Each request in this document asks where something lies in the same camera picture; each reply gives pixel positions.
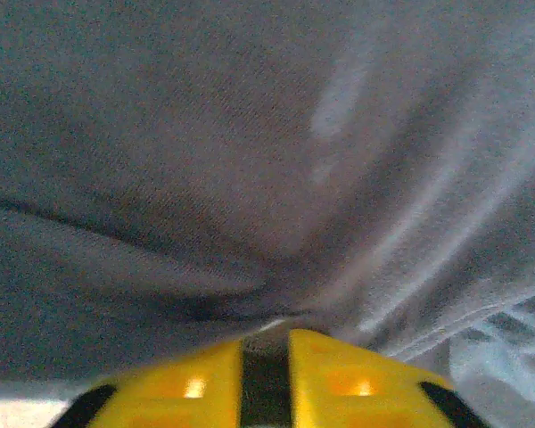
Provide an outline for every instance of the wrinkled fabric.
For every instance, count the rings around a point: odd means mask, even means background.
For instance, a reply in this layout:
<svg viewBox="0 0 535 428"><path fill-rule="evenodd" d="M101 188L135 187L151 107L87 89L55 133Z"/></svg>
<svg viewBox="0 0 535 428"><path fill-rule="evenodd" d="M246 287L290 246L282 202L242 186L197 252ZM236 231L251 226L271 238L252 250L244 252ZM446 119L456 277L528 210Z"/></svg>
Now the wrinkled fabric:
<svg viewBox="0 0 535 428"><path fill-rule="evenodd" d="M535 3L0 0L0 392L287 317L535 420Z"/></svg>

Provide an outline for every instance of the black stripe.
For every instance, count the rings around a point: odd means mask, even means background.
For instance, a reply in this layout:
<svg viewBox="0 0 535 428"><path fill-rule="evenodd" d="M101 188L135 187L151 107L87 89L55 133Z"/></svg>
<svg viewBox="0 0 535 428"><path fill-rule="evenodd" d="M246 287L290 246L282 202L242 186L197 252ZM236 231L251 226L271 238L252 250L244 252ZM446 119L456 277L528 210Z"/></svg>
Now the black stripe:
<svg viewBox="0 0 535 428"><path fill-rule="evenodd" d="M456 428L490 428L455 392L429 382L420 383L420 387Z"/></svg>
<svg viewBox="0 0 535 428"><path fill-rule="evenodd" d="M243 353L240 426L292 426L287 358Z"/></svg>
<svg viewBox="0 0 535 428"><path fill-rule="evenodd" d="M80 395L50 428L86 428L115 392L113 385L104 385Z"/></svg>

